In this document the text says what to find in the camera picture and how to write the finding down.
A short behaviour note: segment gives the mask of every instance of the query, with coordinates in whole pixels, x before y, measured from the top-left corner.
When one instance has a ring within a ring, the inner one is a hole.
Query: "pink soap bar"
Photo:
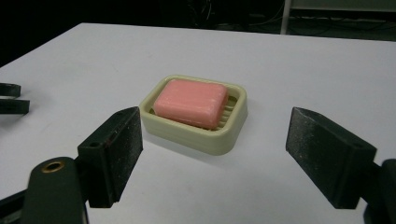
[[[163,88],[153,109],[163,118],[215,129],[227,99],[227,88],[221,84],[173,79]]]

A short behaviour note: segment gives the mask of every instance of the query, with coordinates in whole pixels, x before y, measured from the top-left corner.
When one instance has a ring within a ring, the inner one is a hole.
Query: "soap dish ridge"
[[[228,101],[216,129],[198,128],[155,115],[152,109],[154,102],[166,84],[173,79],[219,83],[227,88]],[[173,75],[161,80],[142,101],[139,108],[143,124],[148,133],[210,155],[223,155],[233,148],[248,116],[247,93],[241,86],[182,75]]]

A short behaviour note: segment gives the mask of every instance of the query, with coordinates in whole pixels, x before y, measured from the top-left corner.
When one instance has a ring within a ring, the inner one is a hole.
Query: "soap dish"
[[[228,101],[216,129],[207,130],[193,127],[155,115],[152,109],[154,102],[166,84],[173,79],[219,83],[227,88]],[[234,84],[180,75],[161,80],[142,101],[139,108],[140,116],[148,133],[216,156],[223,155],[233,149],[248,116],[247,93],[244,88]]]

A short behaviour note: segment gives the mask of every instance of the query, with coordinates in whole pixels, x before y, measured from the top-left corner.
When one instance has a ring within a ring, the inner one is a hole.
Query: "black clamp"
[[[0,99],[0,114],[27,114],[30,101],[15,100],[21,96],[21,86],[0,83],[0,96],[10,99]]]
[[[334,208],[368,203],[366,224],[396,224],[396,160],[373,162],[376,148],[323,115],[294,107],[286,150]]]
[[[74,160],[38,164],[26,190],[0,201],[0,223],[89,223],[85,202],[118,202],[142,150],[139,108],[115,113],[78,146]]]

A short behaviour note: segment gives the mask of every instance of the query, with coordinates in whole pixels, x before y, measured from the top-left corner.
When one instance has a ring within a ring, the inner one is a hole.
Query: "table surface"
[[[210,156],[153,136],[100,223],[363,223],[335,210],[285,149],[293,106],[322,113],[396,158],[396,43],[83,23],[0,68],[25,116],[0,117],[0,198],[40,162],[75,158],[114,112],[173,74],[241,85],[248,116],[232,151]]]

